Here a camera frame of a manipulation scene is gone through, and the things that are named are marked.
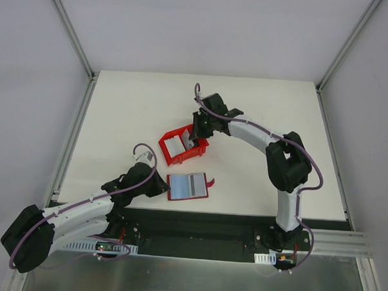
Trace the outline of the red leather card holder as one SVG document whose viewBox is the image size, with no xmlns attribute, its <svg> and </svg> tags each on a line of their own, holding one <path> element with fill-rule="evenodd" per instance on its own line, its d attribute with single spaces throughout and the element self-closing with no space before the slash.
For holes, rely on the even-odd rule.
<svg viewBox="0 0 388 291">
<path fill-rule="evenodd" d="M 215 179 L 207 180 L 206 173 L 168 174 L 167 184 L 169 201 L 186 201 L 208 198 L 208 190 L 215 184 Z"/>
</svg>

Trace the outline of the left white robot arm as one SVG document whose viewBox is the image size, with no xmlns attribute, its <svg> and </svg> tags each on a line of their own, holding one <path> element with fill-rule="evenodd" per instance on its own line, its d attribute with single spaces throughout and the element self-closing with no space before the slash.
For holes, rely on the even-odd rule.
<svg viewBox="0 0 388 291">
<path fill-rule="evenodd" d="M 10 256 L 8 266 L 27 273 L 57 248 L 79 238 L 99 234 L 114 238 L 121 226 L 116 217 L 135 197 L 152 198 L 169 189 L 155 167 L 138 162 L 81 200 L 45 209 L 29 205 L 1 236 Z"/>
</svg>

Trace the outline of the red plastic bin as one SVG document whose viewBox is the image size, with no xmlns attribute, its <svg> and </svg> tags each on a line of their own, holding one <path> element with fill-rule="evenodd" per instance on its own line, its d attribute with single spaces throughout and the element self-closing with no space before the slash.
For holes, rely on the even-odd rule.
<svg viewBox="0 0 388 291">
<path fill-rule="evenodd" d="M 182 135 L 187 135 L 189 137 L 191 131 L 192 124 L 180 127 L 172 131 L 168 131 L 160 138 L 160 140 L 158 141 L 159 147 L 163 153 L 167 165 L 181 164 L 182 162 L 190 158 L 203 156 L 205 154 L 206 148 L 209 146 L 209 142 L 207 141 L 207 139 L 200 138 L 194 140 L 197 145 L 196 147 L 190 149 L 189 151 L 185 150 L 185 152 L 181 153 L 178 156 L 174 156 L 173 158 L 170 157 L 170 154 L 165 146 L 165 140 L 174 136 L 179 136 L 181 138 Z"/>
</svg>

